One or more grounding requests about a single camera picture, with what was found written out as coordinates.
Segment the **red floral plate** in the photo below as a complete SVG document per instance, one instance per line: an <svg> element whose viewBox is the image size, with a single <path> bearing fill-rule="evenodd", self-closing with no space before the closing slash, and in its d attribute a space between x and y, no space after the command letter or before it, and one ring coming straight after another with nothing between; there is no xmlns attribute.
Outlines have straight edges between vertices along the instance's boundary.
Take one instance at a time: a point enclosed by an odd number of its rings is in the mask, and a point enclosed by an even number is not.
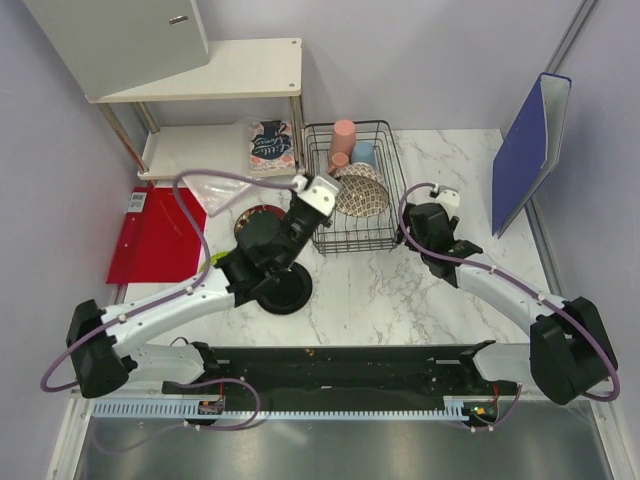
<svg viewBox="0 0 640 480"><path fill-rule="evenodd" d="M234 237L237 238L241 230L248 223L250 218L261 212L270 212L275 214L279 219L283 219L286 215L285 211L280 207L271 204L259 204L246 209L235 221Z"/></svg>

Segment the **patterned bowl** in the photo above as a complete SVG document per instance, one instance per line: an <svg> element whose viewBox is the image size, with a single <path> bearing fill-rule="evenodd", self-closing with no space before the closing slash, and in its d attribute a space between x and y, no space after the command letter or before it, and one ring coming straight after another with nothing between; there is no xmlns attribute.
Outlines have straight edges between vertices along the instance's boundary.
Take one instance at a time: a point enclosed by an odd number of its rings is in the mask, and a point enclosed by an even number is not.
<svg viewBox="0 0 640 480"><path fill-rule="evenodd" d="M341 184L336 209L348 216L366 218L381 214L390 203L382 176L364 163L337 169L334 178Z"/></svg>

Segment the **black wire dish rack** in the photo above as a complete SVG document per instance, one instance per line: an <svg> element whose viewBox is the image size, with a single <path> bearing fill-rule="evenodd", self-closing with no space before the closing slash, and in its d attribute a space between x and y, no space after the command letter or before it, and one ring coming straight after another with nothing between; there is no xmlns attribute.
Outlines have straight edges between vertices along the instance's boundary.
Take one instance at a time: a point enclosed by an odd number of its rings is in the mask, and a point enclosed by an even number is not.
<svg viewBox="0 0 640 480"><path fill-rule="evenodd" d="M320 226L312 241L322 255L348 252L392 250L397 246L399 200L405 191L405 178L390 125L384 120L357 121L356 140L375 148L376 171L384 179L390 203L379 215L358 218L340 213L336 207L329 227Z"/></svg>

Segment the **black plate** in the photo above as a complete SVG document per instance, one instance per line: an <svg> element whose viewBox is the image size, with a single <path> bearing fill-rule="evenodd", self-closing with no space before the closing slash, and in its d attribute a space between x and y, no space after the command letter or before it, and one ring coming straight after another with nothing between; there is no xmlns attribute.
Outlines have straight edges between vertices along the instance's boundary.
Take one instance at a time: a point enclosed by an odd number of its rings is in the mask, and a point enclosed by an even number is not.
<svg viewBox="0 0 640 480"><path fill-rule="evenodd" d="M265 311L275 315L290 315L303 308L313 292L313 282L306 268L294 263L288 270L274 275L276 283L257 299Z"/></svg>

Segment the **green plate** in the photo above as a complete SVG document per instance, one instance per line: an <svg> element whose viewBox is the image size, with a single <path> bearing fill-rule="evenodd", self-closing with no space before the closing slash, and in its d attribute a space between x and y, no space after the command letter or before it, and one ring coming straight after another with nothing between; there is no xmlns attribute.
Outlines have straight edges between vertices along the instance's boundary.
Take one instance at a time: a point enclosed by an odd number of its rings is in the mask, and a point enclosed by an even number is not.
<svg viewBox="0 0 640 480"><path fill-rule="evenodd" d="M210 255L209 262L203 262L203 263L200 265L198 272L199 272L199 273L203 273L204 271L208 270L209 268L214 267L214 266L216 265L216 263L217 263L220 259L224 258L224 257L225 257L225 256L227 256L228 254L229 254L229 252L228 252L228 251L220 251L220 252L217 252L217 253L215 253L215 254L211 254L211 255Z"/></svg>

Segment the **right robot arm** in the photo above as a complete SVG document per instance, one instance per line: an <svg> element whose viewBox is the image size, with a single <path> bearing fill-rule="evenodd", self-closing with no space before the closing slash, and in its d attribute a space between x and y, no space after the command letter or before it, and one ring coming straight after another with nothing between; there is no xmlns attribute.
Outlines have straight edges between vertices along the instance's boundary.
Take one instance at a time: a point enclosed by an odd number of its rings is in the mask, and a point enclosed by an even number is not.
<svg viewBox="0 0 640 480"><path fill-rule="evenodd" d="M488 303L529 338L473 348L470 361L458 368L460 386L477 394L493 381L530 385L559 405L579 396L616 400L618 362L596 305L535 289L479 246L455 239L456 225L439 203L403 202L399 238L420 253L432 275Z"/></svg>

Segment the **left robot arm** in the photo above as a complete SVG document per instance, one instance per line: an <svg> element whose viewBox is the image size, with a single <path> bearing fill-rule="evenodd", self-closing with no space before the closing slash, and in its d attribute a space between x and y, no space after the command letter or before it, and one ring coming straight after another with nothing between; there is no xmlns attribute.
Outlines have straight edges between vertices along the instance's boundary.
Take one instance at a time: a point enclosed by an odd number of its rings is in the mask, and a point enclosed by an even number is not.
<svg viewBox="0 0 640 480"><path fill-rule="evenodd" d="M99 398L144 381L187 384L198 393L215 389L220 371L206 344L161 347L152 339L250 302L276 315L300 310L310 299L312 280L296 259L330 219L335 200L321 187L295 193L284 216L253 214L236 247L200 275L129 305L78 304L66 344L82 396Z"/></svg>

